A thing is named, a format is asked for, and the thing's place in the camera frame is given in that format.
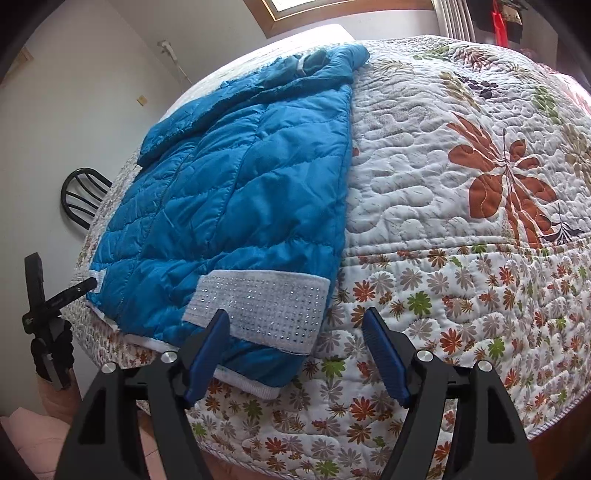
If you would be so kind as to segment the blue puffer jacket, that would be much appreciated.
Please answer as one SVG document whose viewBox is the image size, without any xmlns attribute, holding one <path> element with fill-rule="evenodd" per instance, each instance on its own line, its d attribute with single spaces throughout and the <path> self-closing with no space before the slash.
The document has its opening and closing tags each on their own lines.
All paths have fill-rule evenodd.
<svg viewBox="0 0 591 480">
<path fill-rule="evenodd" d="M 360 44 L 280 58 L 177 108 L 90 263 L 92 310 L 131 342 L 180 346 L 228 314 L 218 380 L 276 398 L 322 330 L 345 247 Z"/>
</svg>

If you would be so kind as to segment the black hanging clothes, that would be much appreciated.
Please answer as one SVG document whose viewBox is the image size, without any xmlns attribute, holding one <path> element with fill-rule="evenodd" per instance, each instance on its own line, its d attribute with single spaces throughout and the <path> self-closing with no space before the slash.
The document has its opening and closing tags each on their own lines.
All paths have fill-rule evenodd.
<svg viewBox="0 0 591 480">
<path fill-rule="evenodd" d="M 523 36 L 522 14 L 529 7 L 524 1 L 498 1 L 498 3 L 502 8 L 509 41 L 520 43 Z M 475 27 L 495 35 L 491 16 L 492 0 L 469 0 L 467 4 Z"/>
</svg>

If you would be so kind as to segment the black metal chair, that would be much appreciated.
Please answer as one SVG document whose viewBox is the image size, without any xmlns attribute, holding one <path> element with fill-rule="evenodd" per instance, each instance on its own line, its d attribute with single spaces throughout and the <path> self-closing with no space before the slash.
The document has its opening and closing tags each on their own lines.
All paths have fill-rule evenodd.
<svg viewBox="0 0 591 480">
<path fill-rule="evenodd" d="M 111 186 L 112 182 L 93 168 L 74 170 L 61 186 L 60 205 L 64 215 L 88 230 Z"/>
</svg>

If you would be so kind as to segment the white floral quilt bedspread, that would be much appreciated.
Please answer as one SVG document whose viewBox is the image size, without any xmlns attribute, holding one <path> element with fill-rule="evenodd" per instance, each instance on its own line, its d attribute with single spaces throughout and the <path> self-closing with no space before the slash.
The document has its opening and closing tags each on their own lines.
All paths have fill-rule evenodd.
<svg viewBox="0 0 591 480">
<path fill-rule="evenodd" d="M 321 333 L 276 398 L 213 373 L 186 411 L 197 446 L 217 478 L 384 479 L 407 411 L 363 340 L 375 308 L 448 364 L 491 362 L 537 468 L 540 434 L 590 393 L 590 108 L 571 78 L 493 45 L 428 35 L 354 43 L 318 29 L 219 68 L 157 123 L 277 59 L 349 44 L 370 57 L 353 78 L 346 242 Z M 78 282 L 94 277 L 142 143 L 98 208 Z M 182 347 L 129 341 L 89 293 L 65 316 L 99 369 Z"/>
</svg>

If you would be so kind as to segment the wooden framed window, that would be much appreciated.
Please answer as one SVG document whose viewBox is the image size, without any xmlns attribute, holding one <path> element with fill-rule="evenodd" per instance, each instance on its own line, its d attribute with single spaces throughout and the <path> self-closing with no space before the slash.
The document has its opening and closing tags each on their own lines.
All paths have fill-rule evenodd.
<svg viewBox="0 0 591 480">
<path fill-rule="evenodd" d="M 280 9 L 273 1 L 245 0 L 245 6 L 259 24 L 266 38 L 339 17 L 380 11 L 433 11 L 431 1 L 369 0 L 369 1 L 304 1 L 303 4 Z"/>
</svg>

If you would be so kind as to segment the red hanging garment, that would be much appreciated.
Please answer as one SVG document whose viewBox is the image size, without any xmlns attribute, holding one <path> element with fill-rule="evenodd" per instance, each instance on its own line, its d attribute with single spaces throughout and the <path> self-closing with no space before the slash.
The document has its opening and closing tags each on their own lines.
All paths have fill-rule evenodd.
<svg viewBox="0 0 591 480">
<path fill-rule="evenodd" d="M 505 20 L 502 14 L 502 8 L 499 6 L 497 0 L 492 1 L 491 9 L 492 23 L 495 33 L 495 42 L 498 46 L 503 48 L 509 47 L 509 39 Z"/>
</svg>

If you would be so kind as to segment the white pleated curtain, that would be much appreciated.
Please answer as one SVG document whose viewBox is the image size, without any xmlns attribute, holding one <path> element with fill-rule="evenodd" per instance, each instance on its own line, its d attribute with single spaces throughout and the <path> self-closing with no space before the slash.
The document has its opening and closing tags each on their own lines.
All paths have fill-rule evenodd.
<svg viewBox="0 0 591 480">
<path fill-rule="evenodd" d="M 442 36 L 462 41 L 476 41 L 466 0 L 432 0 L 432 5 Z"/>
</svg>

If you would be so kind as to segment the framed wall picture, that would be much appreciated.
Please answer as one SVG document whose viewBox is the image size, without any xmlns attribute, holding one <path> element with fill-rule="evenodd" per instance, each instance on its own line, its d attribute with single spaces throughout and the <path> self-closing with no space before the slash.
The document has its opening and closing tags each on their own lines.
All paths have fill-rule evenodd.
<svg viewBox="0 0 591 480">
<path fill-rule="evenodd" d="M 9 70 L 4 76 L 1 87 L 4 88 L 14 77 L 21 73 L 26 66 L 28 66 L 34 60 L 33 55 L 30 53 L 26 46 L 23 46 L 18 52 L 16 58 L 12 62 Z"/>
</svg>

